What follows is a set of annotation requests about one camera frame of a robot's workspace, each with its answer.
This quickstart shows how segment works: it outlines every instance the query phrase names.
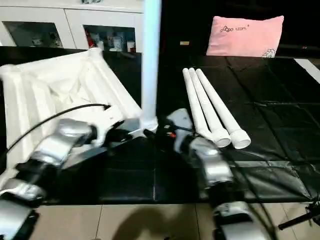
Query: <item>white cabinet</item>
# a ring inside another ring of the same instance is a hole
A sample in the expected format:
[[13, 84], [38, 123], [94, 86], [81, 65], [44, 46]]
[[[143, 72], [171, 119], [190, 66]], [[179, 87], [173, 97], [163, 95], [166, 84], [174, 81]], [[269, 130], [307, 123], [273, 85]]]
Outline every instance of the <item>white cabinet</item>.
[[142, 52], [141, 13], [66, 9], [65, 14], [77, 49], [94, 44], [105, 50]]
[[75, 43], [63, 9], [0, 7], [3, 46], [74, 49]]
[[0, 0], [0, 46], [142, 52], [143, 0]]

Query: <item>black tablecloth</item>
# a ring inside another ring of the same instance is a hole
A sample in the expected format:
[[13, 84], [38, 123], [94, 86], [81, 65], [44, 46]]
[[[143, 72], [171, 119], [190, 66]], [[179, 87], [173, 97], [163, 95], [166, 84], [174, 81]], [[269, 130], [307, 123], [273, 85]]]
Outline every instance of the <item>black tablecloth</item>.
[[[0, 65], [20, 64], [78, 50], [0, 47]], [[105, 52], [104, 59], [141, 104], [141, 56]], [[227, 154], [253, 183], [263, 202], [306, 202], [320, 191], [320, 84], [293, 59], [160, 56], [157, 115], [190, 113], [183, 68], [201, 68], [252, 143]], [[1, 136], [5, 134], [2, 114]], [[245, 197], [255, 202], [241, 174]], [[62, 172], [47, 204], [202, 202], [195, 174], [178, 155], [145, 138]]]

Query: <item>black cable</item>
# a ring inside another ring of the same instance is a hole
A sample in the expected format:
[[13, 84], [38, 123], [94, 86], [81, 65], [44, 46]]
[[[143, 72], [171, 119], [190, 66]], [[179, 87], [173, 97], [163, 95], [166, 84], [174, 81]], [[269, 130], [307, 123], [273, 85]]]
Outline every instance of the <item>black cable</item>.
[[37, 129], [38, 127], [40, 127], [41, 125], [45, 124], [46, 122], [52, 120], [52, 119], [55, 119], [63, 114], [66, 114], [66, 113], [69, 113], [69, 112], [72, 112], [74, 110], [77, 110], [77, 109], [82, 109], [82, 108], [88, 108], [88, 107], [104, 107], [104, 109], [108, 109], [110, 108], [110, 105], [106, 105], [106, 104], [100, 104], [100, 103], [91, 103], [91, 104], [85, 104], [85, 105], [80, 105], [80, 106], [75, 106], [75, 107], [72, 107], [72, 108], [69, 108], [67, 110], [64, 110], [64, 111], [61, 111], [51, 117], [48, 117], [47, 119], [37, 123], [36, 125], [34, 125], [33, 127], [31, 127], [28, 131], [26, 131], [24, 134], [22, 134], [20, 137], [18, 137], [12, 144], [11, 146], [6, 149], [1, 157], [0, 157], [0, 163], [2, 161], [5, 161], [5, 158], [7, 156], [7, 154], [25, 137], [27, 136], [29, 133], [31, 133], [33, 130]]
[[[182, 127], [182, 126], [177, 126], [177, 125], [171, 125], [172, 127], [174, 127], [175, 129], [179, 129], [179, 130], [185, 130], [187, 132], [193, 133], [194, 135], [198, 135], [200, 137], [203, 137], [205, 139], [207, 139], [205, 136], [203, 136], [202, 134], [194, 131], [193, 129], [190, 128], [186, 128], [186, 127]], [[254, 197], [256, 198], [256, 200], [258, 201], [258, 204], [261, 206], [269, 224], [271, 225], [271, 229], [270, 227], [266, 224], [266, 222], [262, 219], [262, 217], [260, 216], [260, 214], [253, 208], [251, 208], [251, 211], [254, 213], [254, 215], [258, 218], [258, 220], [261, 222], [261, 224], [263, 225], [263, 227], [266, 229], [266, 231], [268, 232], [268, 234], [270, 235], [270, 237], [273, 240], [277, 240], [277, 234], [276, 234], [276, 229], [275, 229], [275, 225], [273, 223], [273, 220], [268, 212], [268, 210], [266, 209], [266, 207], [263, 205], [262, 201], [260, 200], [253, 184], [250, 182], [250, 180], [247, 178], [247, 175], [244, 173], [244, 171], [241, 169], [241, 167], [236, 163], [236, 161], [230, 157], [226, 151], [223, 151], [223, 153], [226, 155], [226, 157], [231, 160], [235, 166], [235, 168], [239, 171], [239, 173], [242, 175], [242, 177], [244, 178], [249, 190], [252, 192], [252, 194], [254, 195]]]

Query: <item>robotic arm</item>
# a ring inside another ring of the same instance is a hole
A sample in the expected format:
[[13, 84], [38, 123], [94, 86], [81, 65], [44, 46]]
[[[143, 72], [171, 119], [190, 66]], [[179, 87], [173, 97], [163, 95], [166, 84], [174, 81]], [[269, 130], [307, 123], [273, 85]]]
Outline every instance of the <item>robotic arm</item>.
[[[173, 112], [168, 120], [185, 129], [192, 127], [185, 109]], [[159, 134], [165, 136], [162, 142], [172, 143], [173, 149], [195, 169], [199, 189], [207, 194], [213, 209], [215, 240], [267, 239], [243, 201], [242, 192], [237, 190], [228, 163], [212, 142], [183, 129], [171, 129], [170, 125], [160, 125]], [[16, 166], [18, 174], [0, 190], [0, 236], [3, 240], [30, 237], [39, 217], [34, 208], [41, 205], [72, 149], [90, 144], [96, 138], [94, 126], [62, 119], [54, 133], [39, 143], [28, 161]]]
[[0, 239], [27, 240], [39, 215], [34, 211], [51, 189], [73, 148], [90, 144], [97, 129], [72, 119], [59, 121], [53, 134], [44, 138], [18, 174], [0, 190]]
[[207, 139], [186, 131], [192, 128], [187, 110], [178, 109], [167, 119], [167, 124], [158, 127], [161, 141], [164, 136], [171, 138], [174, 151], [196, 171], [198, 188], [207, 195], [212, 207], [216, 227], [213, 239], [267, 240], [244, 202], [244, 193], [237, 189], [230, 166], [220, 150]]

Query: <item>tile floor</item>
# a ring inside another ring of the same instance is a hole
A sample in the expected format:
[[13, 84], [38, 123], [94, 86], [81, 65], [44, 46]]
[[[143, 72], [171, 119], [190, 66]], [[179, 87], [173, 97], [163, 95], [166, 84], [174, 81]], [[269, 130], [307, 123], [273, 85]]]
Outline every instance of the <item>tile floor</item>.
[[[260, 206], [252, 205], [258, 213]], [[302, 203], [268, 203], [275, 225], [305, 213]], [[211, 240], [207, 204], [44, 206], [31, 240]], [[308, 222], [278, 231], [279, 240], [315, 240], [320, 226]]]

